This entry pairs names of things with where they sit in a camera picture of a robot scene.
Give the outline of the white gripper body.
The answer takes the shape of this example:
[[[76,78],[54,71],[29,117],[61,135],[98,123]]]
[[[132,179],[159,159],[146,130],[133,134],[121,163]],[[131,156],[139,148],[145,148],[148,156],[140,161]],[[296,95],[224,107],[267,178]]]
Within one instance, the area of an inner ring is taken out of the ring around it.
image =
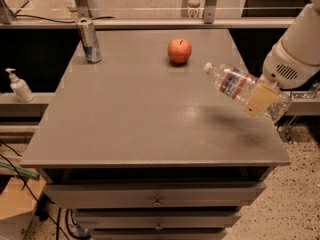
[[[319,60],[307,56],[301,47],[289,49],[284,41],[278,41],[264,60],[263,76],[281,89],[290,90],[304,85],[319,68]]]

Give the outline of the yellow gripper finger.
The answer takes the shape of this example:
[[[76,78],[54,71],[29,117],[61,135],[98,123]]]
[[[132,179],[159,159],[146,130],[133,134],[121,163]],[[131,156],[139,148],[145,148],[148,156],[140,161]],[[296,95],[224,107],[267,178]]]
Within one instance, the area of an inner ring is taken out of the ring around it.
[[[257,116],[275,103],[278,98],[277,90],[259,82],[251,92],[243,110],[251,116]]]

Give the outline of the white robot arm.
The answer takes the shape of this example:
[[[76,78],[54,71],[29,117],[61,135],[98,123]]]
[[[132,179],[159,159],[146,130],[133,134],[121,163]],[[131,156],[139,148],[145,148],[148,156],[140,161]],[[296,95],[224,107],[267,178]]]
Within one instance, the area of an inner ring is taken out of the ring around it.
[[[305,84],[320,68],[320,0],[311,0],[272,47],[243,109],[252,116],[280,102],[280,90]]]

